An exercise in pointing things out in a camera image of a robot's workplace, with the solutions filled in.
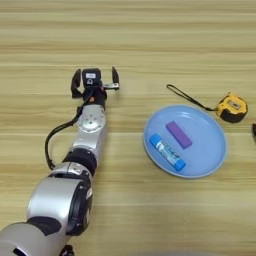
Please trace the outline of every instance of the glue stick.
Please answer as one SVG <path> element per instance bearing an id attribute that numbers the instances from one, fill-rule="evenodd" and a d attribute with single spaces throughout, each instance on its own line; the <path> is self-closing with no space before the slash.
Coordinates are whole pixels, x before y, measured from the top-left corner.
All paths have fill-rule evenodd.
<path id="1" fill-rule="evenodd" d="M 154 134 L 150 138 L 150 143 L 162 154 L 162 156 L 175 168 L 181 171 L 186 163 L 175 153 L 167 143 L 158 135 Z"/>

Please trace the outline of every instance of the tape measure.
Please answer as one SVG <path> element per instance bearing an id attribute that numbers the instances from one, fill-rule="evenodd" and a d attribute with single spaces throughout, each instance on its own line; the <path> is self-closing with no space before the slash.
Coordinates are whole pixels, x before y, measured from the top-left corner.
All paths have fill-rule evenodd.
<path id="1" fill-rule="evenodd" d="M 207 111 L 215 111 L 221 119 L 229 123 L 238 123 L 242 121 L 248 112 L 248 104 L 241 97 L 231 92 L 229 92 L 228 95 L 219 102 L 216 108 L 212 109 L 205 107 L 200 102 L 179 90 L 172 84 L 167 84 L 166 87 L 177 95 L 187 99 L 201 108 L 204 108 Z"/>
<path id="2" fill-rule="evenodd" d="M 229 123 L 238 123 L 242 121 L 247 112 L 247 103 L 231 92 L 220 101 L 216 110 L 216 114 Z"/>

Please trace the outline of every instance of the wooden table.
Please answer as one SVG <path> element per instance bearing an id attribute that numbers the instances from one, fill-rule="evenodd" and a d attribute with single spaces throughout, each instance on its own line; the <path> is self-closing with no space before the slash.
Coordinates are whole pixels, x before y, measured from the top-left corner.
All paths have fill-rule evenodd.
<path id="1" fill-rule="evenodd" d="M 108 82 L 114 65 L 122 88 L 109 93 L 91 224 L 72 240 L 76 255 L 255 255 L 255 12 L 254 0 L 1 1 L 0 228 L 25 219 L 29 196 L 49 173 L 45 137 L 80 104 L 70 97 L 75 70 L 99 67 Z M 175 178 L 144 151 L 153 112 L 191 105 L 167 83 L 210 107 L 229 91 L 249 104 L 239 124 L 213 114 L 228 156 L 210 177 Z M 75 134 L 73 127 L 52 141 L 56 162 Z"/>

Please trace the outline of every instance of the purple block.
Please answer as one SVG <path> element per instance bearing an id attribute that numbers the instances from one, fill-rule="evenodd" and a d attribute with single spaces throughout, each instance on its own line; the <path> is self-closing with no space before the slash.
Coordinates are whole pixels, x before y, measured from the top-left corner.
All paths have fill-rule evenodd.
<path id="1" fill-rule="evenodd" d="M 181 128 L 174 121 L 168 123 L 166 125 L 166 128 L 183 149 L 186 149 L 192 145 L 192 141 L 190 140 L 190 138 L 181 130 Z"/>

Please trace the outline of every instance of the black strap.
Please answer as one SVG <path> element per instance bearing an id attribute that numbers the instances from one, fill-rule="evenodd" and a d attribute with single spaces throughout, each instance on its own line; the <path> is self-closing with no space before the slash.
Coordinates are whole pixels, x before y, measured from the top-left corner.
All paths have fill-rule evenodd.
<path id="1" fill-rule="evenodd" d="M 198 106 L 201 107 L 201 108 L 204 108 L 204 109 L 207 110 L 207 111 L 216 111 L 216 110 L 217 110 L 217 108 L 212 109 L 212 108 L 205 107 L 205 106 L 202 105 L 200 102 L 198 102 L 198 101 L 195 100 L 194 98 L 190 97 L 189 95 L 187 95 L 185 92 L 183 92 L 183 91 L 181 91 L 180 89 L 178 89 L 178 88 L 177 88 L 175 85 L 173 85 L 173 84 L 167 84 L 166 87 L 167 87 L 169 90 L 171 90 L 171 91 L 173 91 L 174 93 L 176 93 L 177 95 L 181 96 L 182 98 L 184 98 L 184 99 L 186 99 L 186 100 L 188 100 L 188 101 L 190 101 L 190 102 L 192 102 L 192 103 L 198 105 Z"/>

